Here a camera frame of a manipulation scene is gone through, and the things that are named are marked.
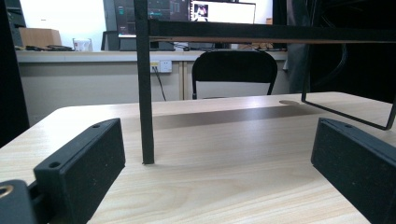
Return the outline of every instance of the black chair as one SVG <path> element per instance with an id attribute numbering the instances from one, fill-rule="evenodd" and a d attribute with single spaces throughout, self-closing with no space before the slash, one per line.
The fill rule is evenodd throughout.
<path id="1" fill-rule="evenodd" d="M 104 31 L 102 36 L 102 46 L 100 50 L 120 50 L 119 32 Z"/>
<path id="2" fill-rule="evenodd" d="M 203 53 L 192 66 L 192 99 L 197 99 L 197 81 L 275 84 L 275 59 L 264 51 L 220 49 Z"/>

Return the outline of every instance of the light wood tabletop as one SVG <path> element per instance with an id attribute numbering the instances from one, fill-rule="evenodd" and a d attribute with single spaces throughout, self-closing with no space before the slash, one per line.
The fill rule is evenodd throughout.
<path id="1" fill-rule="evenodd" d="M 33 169 L 96 122 L 120 118 L 126 167 L 91 223 L 368 223 L 311 164 L 318 118 L 396 146 L 395 129 L 304 105 L 300 94 L 153 103 L 155 164 L 142 164 L 138 104 L 59 109 L 0 149 L 0 182 Z M 378 123 L 390 104 L 337 92 L 308 99 Z"/>

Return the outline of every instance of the monitor screen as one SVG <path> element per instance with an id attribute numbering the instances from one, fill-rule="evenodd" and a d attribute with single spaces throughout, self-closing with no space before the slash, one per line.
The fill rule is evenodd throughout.
<path id="1" fill-rule="evenodd" d="M 190 21 L 254 23 L 256 4 L 235 2 L 193 1 Z"/>
<path id="2" fill-rule="evenodd" d="M 136 37 L 134 0 L 114 0 L 119 37 Z M 188 21 L 190 0 L 148 0 L 148 18 Z"/>

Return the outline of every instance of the white screen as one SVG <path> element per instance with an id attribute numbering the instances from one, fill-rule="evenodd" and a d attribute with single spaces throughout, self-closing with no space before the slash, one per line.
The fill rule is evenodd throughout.
<path id="1" fill-rule="evenodd" d="M 254 23 L 256 4 L 191 1 L 190 21 Z"/>

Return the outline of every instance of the wall socket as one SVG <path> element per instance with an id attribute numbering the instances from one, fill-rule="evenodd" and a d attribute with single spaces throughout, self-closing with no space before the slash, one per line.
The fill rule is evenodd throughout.
<path id="1" fill-rule="evenodd" d="M 150 73 L 155 73 L 154 67 L 157 68 L 158 73 L 172 73 L 172 61 L 164 60 L 164 61 L 150 61 L 149 62 L 149 71 Z"/>

